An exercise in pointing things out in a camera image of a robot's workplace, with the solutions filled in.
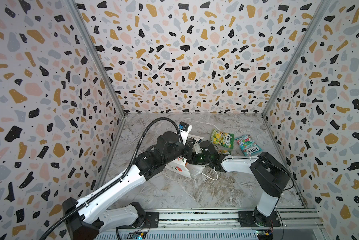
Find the white floral paper bag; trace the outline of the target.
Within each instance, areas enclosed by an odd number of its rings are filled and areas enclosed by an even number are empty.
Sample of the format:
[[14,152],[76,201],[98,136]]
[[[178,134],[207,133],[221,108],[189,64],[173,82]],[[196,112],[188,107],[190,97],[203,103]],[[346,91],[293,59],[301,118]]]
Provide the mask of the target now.
[[[199,137],[196,135],[189,135],[187,138],[187,143],[191,142],[192,140],[195,141],[192,152],[195,155],[201,154],[202,151],[201,151],[199,144],[201,142],[203,142],[205,140],[205,138]],[[217,181],[218,173],[214,172],[216,178],[212,178],[203,173],[205,167],[206,167],[206,165],[199,165],[199,164],[193,165],[190,163],[190,160],[187,160],[184,157],[179,157],[176,160],[168,163],[165,168],[169,171],[180,174],[180,175],[190,178],[190,179],[194,179],[197,175],[204,175],[205,177],[207,177],[213,181]]]

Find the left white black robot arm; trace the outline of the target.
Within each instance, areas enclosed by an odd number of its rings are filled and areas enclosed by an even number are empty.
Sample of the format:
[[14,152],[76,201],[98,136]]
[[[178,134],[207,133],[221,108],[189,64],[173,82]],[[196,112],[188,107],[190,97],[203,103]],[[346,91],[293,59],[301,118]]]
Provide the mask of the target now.
[[161,173],[165,166],[193,155],[195,140],[180,142],[181,137],[165,132],[157,143],[140,153],[129,170],[124,170],[93,193],[63,203],[67,231],[72,240],[93,240],[100,233],[119,227],[140,228],[145,225],[146,212],[138,202],[109,210],[109,207],[132,189]]

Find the green lemon candy packet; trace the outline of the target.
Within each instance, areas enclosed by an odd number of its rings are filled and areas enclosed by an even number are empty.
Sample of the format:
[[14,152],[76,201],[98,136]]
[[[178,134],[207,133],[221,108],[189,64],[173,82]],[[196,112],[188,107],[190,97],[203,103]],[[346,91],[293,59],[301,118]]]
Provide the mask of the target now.
[[234,134],[214,129],[211,133],[210,141],[215,145],[220,145],[228,149],[233,149]]

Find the teal mint blossom candy packet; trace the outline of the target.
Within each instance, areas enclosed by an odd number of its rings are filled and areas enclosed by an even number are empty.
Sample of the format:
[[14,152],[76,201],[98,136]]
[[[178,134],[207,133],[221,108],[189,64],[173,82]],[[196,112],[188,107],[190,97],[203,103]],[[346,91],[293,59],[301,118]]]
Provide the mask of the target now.
[[262,151],[262,148],[250,135],[243,135],[234,140],[246,157],[257,155]]

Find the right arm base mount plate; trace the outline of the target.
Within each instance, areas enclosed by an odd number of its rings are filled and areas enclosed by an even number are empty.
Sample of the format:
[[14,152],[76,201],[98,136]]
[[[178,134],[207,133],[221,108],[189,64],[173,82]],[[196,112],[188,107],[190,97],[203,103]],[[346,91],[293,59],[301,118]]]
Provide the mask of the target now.
[[261,214],[259,211],[239,211],[238,222],[242,228],[254,227],[280,227],[281,222],[276,211],[273,211],[269,217]]

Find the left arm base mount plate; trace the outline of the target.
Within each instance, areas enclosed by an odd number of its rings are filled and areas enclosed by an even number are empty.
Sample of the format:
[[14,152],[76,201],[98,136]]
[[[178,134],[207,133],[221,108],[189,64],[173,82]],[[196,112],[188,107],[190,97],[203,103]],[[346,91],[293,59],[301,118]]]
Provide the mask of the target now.
[[157,229],[159,225],[160,213],[159,212],[147,212],[142,219],[138,217],[137,220],[129,226],[121,226],[119,229]]

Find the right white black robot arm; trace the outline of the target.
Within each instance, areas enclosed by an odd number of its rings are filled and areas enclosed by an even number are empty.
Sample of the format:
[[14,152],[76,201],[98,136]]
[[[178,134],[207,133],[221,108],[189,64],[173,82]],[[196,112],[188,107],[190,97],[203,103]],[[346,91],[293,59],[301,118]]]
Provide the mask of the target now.
[[261,197],[254,209],[254,216],[257,219],[267,220],[274,213],[282,193],[291,180],[291,174],[271,154],[262,152],[251,157],[220,154],[210,141],[200,143],[200,154],[197,154],[192,147],[192,142],[187,143],[182,154],[189,164],[205,165],[216,172],[253,175],[262,189]]

